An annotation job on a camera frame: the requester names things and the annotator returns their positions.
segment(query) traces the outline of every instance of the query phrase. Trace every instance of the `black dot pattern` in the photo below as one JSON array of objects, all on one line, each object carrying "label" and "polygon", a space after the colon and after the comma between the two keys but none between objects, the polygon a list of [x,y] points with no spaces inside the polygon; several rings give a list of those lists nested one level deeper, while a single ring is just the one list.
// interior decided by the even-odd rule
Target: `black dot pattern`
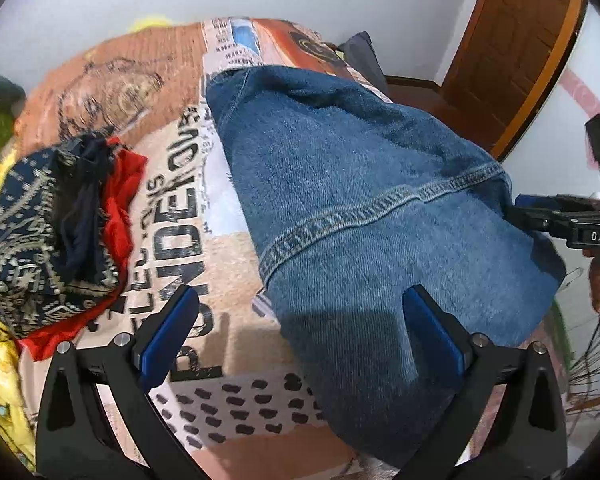
[{"label": "black dot pattern", "polygon": [[229,392],[230,394],[236,394],[242,389],[241,386],[237,386],[236,384],[223,384],[222,391]]},{"label": "black dot pattern", "polygon": [[219,433],[209,433],[209,438],[218,444],[222,444],[226,440],[226,437]]},{"label": "black dot pattern", "polygon": [[238,424],[235,427],[235,433],[241,435],[250,435],[253,434],[254,431],[256,431],[256,429],[253,426],[247,426],[246,424]]},{"label": "black dot pattern", "polygon": [[271,399],[273,399],[273,396],[270,395],[256,395],[253,397],[253,400],[258,404],[267,404],[268,402],[271,402]]},{"label": "black dot pattern", "polygon": [[204,402],[200,404],[200,409],[209,415],[215,415],[218,412],[218,409],[215,406],[210,406]]},{"label": "black dot pattern", "polygon": [[[220,378],[196,385],[189,383],[187,395],[176,394],[177,404],[166,392],[152,398],[170,431],[185,446],[195,449],[222,444],[236,436],[282,434],[291,431],[295,424],[308,424],[310,420],[312,424],[324,424],[320,405],[299,374],[256,377],[248,381]],[[240,396],[243,390],[246,396]],[[173,415],[178,414],[184,426],[168,422],[174,422]]]},{"label": "black dot pattern", "polygon": [[196,420],[195,413],[186,412],[185,410],[180,410],[180,416],[187,422],[193,422]]},{"label": "black dot pattern", "polygon": [[265,424],[264,429],[271,433],[280,433],[282,431],[282,424]]},{"label": "black dot pattern", "polygon": [[227,397],[226,403],[232,404],[233,406],[241,406],[244,404],[244,399],[241,399],[240,397]]},{"label": "black dot pattern", "polygon": [[187,397],[186,395],[176,395],[176,400],[180,404],[193,404],[193,399],[191,399],[191,397]]},{"label": "black dot pattern", "polygon": [[200,399],[209,400],[211,398],[211,392],[203,390],[202,388],[196,388],[194,393],[200,397]]},{"label": "black dot pattern", "polygon": [[296,424],[306,424],[309,421],[309,416],[304,413],[293,412],[291,414],[291,420]]},{"label": "black dot pattern", "polygon": [[244,412],[242,410],[231,410],[231,416],[236,420],[247,420],[249,416],[249,412]]},{"label": "black dot pattern", "polygon": [[263,418],[269,419],[269,418],[275,417],[278,414],[278,410],[270,410],[268,408],[262,408],[258,413],[261,416],[263,416]]},{"label": "black dot pattern", "polygon": [[285,390],[289,392],[299,392],[302,388],[302,379],[296,374],[285,375]]},{"label": "black dot pattern", "polygon": [[193,446],[197,449],[201,449],[202,448],[202,442],[200,442],[198,439],[193,438],[192,436],[187,435],[187,442],[189,443],[190,446]]},{"label": "black dot pattern", "polygon": [[215,418],[214,416],[208,416],[205,419],[205,422],[208,425],[213,426],[214,428],[217,428],[218,426],[220,426],[220,424],[222,424],[222,420],[220,420],[219,418]]}]

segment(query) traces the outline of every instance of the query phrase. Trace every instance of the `denim jacket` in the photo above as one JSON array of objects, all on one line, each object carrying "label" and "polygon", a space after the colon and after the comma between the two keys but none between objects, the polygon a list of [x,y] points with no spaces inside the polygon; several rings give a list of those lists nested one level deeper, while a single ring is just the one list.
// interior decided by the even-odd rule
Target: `denim jacket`
[{"label": "denim jacket", "polygon": [[403,465],[453,395],[416,367],[403,292],[421,283],[470,333],[515,346],[563,262],[504,220],[500,164],[423,111],[280,66],[221,73],[206,97],[273,310],[326,420]]}]

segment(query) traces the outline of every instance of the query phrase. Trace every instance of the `bandana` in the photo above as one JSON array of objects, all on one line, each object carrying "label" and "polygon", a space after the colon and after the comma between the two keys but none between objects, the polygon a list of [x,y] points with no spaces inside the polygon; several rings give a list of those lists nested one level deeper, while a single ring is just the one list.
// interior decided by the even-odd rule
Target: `bandana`
[{"label": "bandana", "polygon": [[16,338],[95,306],[119,283],[102,241],[113,147],[85,134],[18,161],[0,192],[0,319]]}]

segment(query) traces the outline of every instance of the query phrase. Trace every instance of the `dark blue cloth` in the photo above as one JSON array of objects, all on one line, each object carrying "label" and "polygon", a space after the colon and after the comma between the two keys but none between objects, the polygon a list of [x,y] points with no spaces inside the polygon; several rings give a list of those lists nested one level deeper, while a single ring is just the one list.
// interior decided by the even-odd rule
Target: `dark blue cloth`
[{"label": "dark blue cloth", "polygon": [[0,190],[0,319],[17,338],[95,306],[118,286],[100,193],[112,169],[101,134],[19,160]]},{"label": "dark blue cloth", "polygon": [[470,333],[515,346],[563,262],[503,219],[501,166],[423,111],[278,66],[222,73],[206,98],[260,275],[326,420],[403,465],[453,394],[416,367],[404,291],[421,283]]},{"label": "dark blue cloth", "polygon": [[378,64],[376,51],[371,43],[371,36],[366,30],[351,36],[338,50],[344,54],[344,61],[360,72],[367,81],[384,95],[389,95],[389,85],[386,83],[382,68]]}]

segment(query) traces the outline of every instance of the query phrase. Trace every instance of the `black clamp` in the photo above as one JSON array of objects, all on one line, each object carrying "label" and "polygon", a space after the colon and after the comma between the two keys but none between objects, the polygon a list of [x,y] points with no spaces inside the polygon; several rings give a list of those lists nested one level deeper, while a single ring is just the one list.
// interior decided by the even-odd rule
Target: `black clamp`
[{"label": "black clamp", "polygon": [[[449,377],[462,380],[442,419],[395,480],[541,480],[566,467],[560,391],[542,343],[522,350],[470,335],[421,285],[405,293],[403,307],[408,326],[426,336],[427,368],[443,370],[440,380],[451,386],[456,382],[450,384]],[[456,466],[496,384],[507,388],[484,447]]]},{"label": "black clamp", "polygon": [[[586,124],[587,137],[600,168],[600,114]],[[506,219],[524,231],[544,231],[572,249],[600,249],[600,200],[570,195],[520,195]]]},{"label": "black clamp", "polygon": [[[38,417],[38,472],[48,480],[207,480],[147,396],[160,385],[198,315],[198,295],[181,285],[135,335],[99,348],[61,342],[51,361]],[[125,457],[97,384],[108,384],[149,467]]]}]

